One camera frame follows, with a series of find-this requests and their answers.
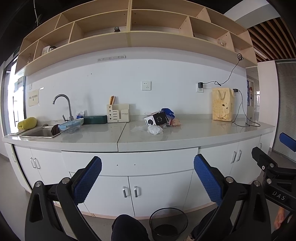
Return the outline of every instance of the countertop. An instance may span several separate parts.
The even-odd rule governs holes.
[[[211,119],[180,120],[182,126],[168,127],[163,134],[147,133],[143,120],[128,123],[83,125],[73,134],[61,134],[55,138],[25,138],[4,136],[2,140],[32,148],[81,152],[141,152],[192,148],[219,143],[234,142],[274,131],[274,126],[261,123],[260,127],[239,127],[231,122]],[[237,120],[245,125],[245,120]],[[136,126],[144,130],[131,131]]]

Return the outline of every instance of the wooden wall shelf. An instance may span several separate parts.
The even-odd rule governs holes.
[[[118,26],[120,32],[114,32]],[[225,46],[218,42],[224,40]],[[57,48],[41,55],[46,46]],[[257,65],[249,32],[186,0],[94,0],[49,19],[20,48],[16,72],[25,76],[59,61],[123,47],[161,47],[213,56],[241,67]]]

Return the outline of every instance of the yellow towel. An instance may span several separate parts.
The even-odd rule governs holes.
[[[17,124],[19,130],[29,130],[37,125],[37,119],[35,117],[29,117]]]

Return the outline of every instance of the stainless steel sink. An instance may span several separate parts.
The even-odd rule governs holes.
[[[28,138],[54,138],[58,136],[60,133],[56,135],[52,135],[51,133],[52,126],[44,126],[42,129],[34,130],[32,132],[28,132],[21,137],[28,137]]]

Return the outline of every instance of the white cable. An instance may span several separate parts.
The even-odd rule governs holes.
[[[33,3],[34,3],[34,11],[35,11],[35,16],[36,16],[36,21],[37,21],[37,27],[38,27],[38,17],[37,17],[37,13],[36,13],[35,0],[33,0]]]

